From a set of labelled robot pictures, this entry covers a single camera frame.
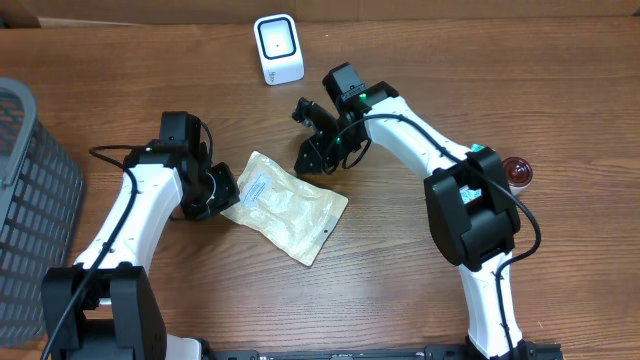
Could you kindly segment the clear white plastic pouch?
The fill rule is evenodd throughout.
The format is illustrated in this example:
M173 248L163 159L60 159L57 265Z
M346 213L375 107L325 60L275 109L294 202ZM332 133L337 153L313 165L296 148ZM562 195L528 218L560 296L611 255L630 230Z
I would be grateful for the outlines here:
M257 151L249 157L238 186L239 202L223 215L260 232L307 267L314 263L348 204L345 196L296 178Z

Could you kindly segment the green lidded container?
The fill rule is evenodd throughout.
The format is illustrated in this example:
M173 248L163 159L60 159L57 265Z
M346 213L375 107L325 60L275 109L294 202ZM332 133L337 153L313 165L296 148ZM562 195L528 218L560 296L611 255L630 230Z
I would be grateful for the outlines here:
M529 187L533 180L533 168L521 157L508 157L502 161L509 188L514 196L518 196Z

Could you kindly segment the teal tissue pack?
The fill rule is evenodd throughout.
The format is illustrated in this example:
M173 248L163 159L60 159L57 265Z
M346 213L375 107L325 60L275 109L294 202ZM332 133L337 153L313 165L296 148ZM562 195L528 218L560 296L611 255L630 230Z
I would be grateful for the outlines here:
M481 145L481 144L472 144L472 145L471 145L471 147L470 147L470 150L471 150L472 152L479 152L479 151L483 150L484 148L485 148L485 146L484 146L484 145Z

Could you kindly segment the teal crinkled snack packet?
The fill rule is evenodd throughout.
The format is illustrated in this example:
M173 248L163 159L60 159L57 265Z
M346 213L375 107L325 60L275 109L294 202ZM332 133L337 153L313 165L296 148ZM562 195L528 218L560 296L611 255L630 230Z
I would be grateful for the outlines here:
M468 185L461 187L459 193L464 204L468 204L482 196L481 189L471 189Z

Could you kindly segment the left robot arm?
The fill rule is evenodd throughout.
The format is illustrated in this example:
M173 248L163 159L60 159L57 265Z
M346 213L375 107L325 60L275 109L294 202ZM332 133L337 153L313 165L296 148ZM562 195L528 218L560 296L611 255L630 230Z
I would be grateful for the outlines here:
M50 268L41 300L45 359L210 359L206 341L168 334L148 272L173 212L201 222L236 204L230 168L213 161L207 125L165 112L158 138L125 146L120 192L95 239L70 267Z

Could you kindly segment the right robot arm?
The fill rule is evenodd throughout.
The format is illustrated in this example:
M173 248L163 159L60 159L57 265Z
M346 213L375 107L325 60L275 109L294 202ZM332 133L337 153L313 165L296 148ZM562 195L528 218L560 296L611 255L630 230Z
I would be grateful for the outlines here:
M468 341L484 359L518 359L510 262L520 229L516 200L498 154L473 151L440 134L385 82L363 83L344 63L323 80L337 114L300 98L293 119L313 130L299 150L299 174L348 168L351 153L376 144L400 160L425 191L431 237L457 267L469 312Z

